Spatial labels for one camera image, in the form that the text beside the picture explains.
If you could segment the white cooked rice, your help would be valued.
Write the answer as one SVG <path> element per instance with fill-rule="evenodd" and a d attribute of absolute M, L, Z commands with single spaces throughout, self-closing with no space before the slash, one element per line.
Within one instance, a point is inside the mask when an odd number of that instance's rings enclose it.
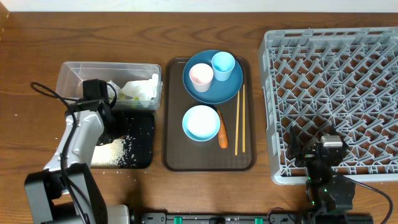
<path fill-rule="evenodd" d="M 91 160 L 92 168 L 129 167 L 134 162 L 133 144 L 136 138 L 123 136 L 112 143 L 96 146 Z"/>

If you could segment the white tissue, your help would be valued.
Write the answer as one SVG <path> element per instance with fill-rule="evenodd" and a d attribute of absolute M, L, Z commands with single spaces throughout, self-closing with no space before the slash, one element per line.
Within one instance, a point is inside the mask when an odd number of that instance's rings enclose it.
<path fill-rule="evenodd" d="M 129 81 L 121 89 L 123 95 L 138 98 L 139 100 L 151 100 L 156 97 L 159 75 L 152 74 L 148 80 Z"/>

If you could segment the orange carrot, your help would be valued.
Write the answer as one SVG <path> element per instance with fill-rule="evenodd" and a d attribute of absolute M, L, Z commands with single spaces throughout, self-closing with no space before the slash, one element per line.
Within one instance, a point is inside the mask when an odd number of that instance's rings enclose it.
<path fill-rule="evenodd" d="M 220 118 L 220 129 L 218 131 L 218 143 L 220 148 L 226 149 L 228 147 L 228 135 L 224 125 L 223 117 L 220 110 L 217 110 L 218 116 Z"/>

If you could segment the light blue bowl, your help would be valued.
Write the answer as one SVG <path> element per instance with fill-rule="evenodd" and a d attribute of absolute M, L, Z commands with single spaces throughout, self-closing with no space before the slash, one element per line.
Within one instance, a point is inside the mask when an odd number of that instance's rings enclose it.
<path fill-rule="evenodd" d="M 209 141 L 220 130 L 221 121 L 218 113 L 210 106 L 197 105 L 186 111 L 182 118 L 182 129 L 192 140 Z"/>

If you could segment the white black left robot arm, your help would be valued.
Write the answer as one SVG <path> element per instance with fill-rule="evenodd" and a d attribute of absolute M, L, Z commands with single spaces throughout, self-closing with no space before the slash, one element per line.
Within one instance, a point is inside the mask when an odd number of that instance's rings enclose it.
<path fill-rule="evenodd" d="M 68 105 L 57 151 L 24 188 L 34 223 L 129 223 L 125 205 L 107 206 L 90 171 L 95 147 L 113 122 L 104 100 Z"/>

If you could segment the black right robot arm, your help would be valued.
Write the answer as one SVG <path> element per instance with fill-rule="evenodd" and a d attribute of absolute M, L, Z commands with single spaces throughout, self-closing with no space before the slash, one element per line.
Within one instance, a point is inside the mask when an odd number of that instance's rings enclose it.
<path fill-rule="evenodd" d="M 300 147 L 293 127 L 289 130 L 287 157 L 307 169 L 306 196 L 313 208 L 299 215 L 296 223 L 347 223 L 346 212 L 353 208 L 355 184 L 333 172 L 347 155 L 348 145 L 334 127 L 311 148 Z"/>

